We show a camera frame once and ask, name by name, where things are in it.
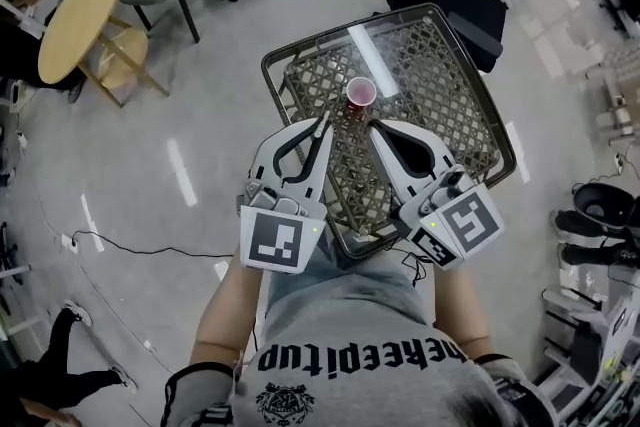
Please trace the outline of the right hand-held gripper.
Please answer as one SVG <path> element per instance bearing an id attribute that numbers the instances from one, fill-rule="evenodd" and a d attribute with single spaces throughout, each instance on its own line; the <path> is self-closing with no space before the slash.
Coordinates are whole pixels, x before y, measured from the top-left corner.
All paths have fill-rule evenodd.
<path id="1" fill-rule="evenodd" d="M 403 204 L 399 219 L 417 255 L 450 270 L 503 233 L 487 187 L 474 183 L 462 165 L 453 166 L 435 133 L 405 121 L 374 120 L 368 146 L 379 176 Z M 436 180 L 428 185 L 430 178 Z"/>

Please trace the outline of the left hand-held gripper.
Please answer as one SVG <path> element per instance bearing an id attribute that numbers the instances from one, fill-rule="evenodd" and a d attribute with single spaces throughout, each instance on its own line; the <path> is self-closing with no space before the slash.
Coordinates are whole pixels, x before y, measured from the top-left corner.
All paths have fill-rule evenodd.
<path id="1" fill-rule="evenodd" d="M 256 151 L 249 177 L 261 181 L 247 182 L 239 197 L 240 260 L 245 267 L 300 274 L 311 259 L 326 226 L 327 208 L 320 197 L 334 136 L 330 124 L 324 138 L 314 140 L 317 120 L 285 126 Z M 307 139 L 311 145 L 300 174 L 286 176 L 281 161 Z"/>

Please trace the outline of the red plastic cup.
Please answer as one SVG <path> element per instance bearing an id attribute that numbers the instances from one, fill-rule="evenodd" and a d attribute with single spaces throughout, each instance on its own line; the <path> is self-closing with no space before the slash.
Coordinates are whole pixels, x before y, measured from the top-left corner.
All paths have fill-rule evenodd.
<path id="1" fill-rule="evenodd" d="M 376 85 L 366 77 L 354 77 L 346 86 L 348 105 L 360 109 L 373 104 L 377 98 Z"/>

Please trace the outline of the person's left forearm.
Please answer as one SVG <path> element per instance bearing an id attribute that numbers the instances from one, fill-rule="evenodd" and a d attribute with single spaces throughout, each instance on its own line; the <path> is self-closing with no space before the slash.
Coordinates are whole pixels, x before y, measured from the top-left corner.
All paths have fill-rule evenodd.
<path id="1" fill-rule="evenodd" d="M 196 330 L 190 364 L 243 361 L 258 307 L 262 271 L 242 265 L 236 253 L 209 300 Z"/>

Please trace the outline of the person's right forearm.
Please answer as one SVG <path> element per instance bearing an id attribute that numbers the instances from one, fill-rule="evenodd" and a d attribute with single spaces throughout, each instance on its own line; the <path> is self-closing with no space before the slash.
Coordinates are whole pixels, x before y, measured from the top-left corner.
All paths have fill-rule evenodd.
<path id="1" fill-rule="evenodd" d="M 493 352 L 489 325 L 470 272 L 434 268 L 435 326 L 470 358 Z"/>

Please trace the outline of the wicker table with glass top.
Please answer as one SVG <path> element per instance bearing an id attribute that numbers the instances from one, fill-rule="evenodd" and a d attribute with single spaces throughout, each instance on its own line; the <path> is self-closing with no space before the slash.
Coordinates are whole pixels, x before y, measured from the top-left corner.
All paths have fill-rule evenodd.
<path id="1" fill-rule="evenodd" d="M 266 54 L 261 71 L 284 124 L 330 112 L 334 127 L 323 200 L 335 241 L 364 259 L 398 240 L 391 188 L 367 148 L 373 119 L 410 122 L 439 136 L 471 178 L 493 188 L 516 158 L 488 88 L 446 16 L 422 4 L 358 20 Z M 375 102 L 352 109 L 346 86 L 366 77 Z"/>

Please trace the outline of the grey printed t-shirt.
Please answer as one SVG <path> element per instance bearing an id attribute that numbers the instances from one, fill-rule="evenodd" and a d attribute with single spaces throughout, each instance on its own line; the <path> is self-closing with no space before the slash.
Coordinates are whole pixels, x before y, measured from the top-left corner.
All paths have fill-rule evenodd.
<path id="1" fill-rule="evenodd" d="M 165 388 L 161 427 L 557 427 L 512 359 L 469 357 L 413 296 L 344 276 L 279 300 L 242 368 L 198 363 Z"/>

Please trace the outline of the table with patterned cloth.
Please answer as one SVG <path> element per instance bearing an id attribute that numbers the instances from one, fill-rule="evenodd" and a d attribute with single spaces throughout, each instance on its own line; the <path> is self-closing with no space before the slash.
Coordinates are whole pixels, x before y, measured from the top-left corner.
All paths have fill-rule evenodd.
<path id="1" fill-rule="evenodd" d="M 607 50 L 585 78 L 605 94 L 607 110 L 596 123 L 608 142 L 640 140 L 640 38 Z"/>

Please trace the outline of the white metal rack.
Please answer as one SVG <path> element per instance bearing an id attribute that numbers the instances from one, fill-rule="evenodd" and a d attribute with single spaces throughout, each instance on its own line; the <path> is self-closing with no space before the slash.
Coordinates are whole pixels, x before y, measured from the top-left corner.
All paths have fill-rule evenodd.
<path id="1" fill-rule="evenodd" d="M 600 419 L 602 402 L 620 394 L 636 371 L 625 358 L 640 348 L 640 289 L 631 288 L 612 307 L 567 287 L 548 288 L 542 299 L 547 317 L 569 329 L 570 341 L 545 338 L 543 353 L 555 368 L 539 388 L 560 427 Z"/>

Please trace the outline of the round wooden table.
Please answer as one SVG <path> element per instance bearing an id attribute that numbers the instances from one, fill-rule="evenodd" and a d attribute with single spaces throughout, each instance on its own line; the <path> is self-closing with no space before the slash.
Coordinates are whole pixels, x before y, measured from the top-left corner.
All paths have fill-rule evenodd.
<path id="1" fill-rule="evenodd" d="M 114 15 L 119 0 L 62 0 L 46 26 L 38 54 L 39 77 L 56 84 L 79 69 L 117 107 L 113 94 L 132 79 L 168 97 L 148 72 L 146 32 Z"/>

